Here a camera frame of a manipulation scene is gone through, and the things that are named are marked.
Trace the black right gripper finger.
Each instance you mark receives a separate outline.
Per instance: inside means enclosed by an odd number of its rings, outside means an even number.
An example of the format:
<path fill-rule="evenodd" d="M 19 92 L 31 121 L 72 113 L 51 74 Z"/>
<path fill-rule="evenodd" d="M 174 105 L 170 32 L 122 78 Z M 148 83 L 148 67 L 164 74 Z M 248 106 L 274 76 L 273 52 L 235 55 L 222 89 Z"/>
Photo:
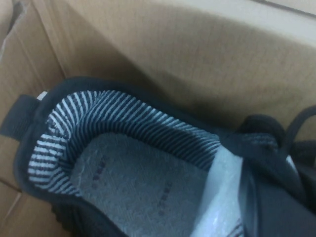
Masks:
<path fill-rule="evenodd" d="M 239 184 L 245 237 L 314 237 L 316 216 L 244 161 Z"/>

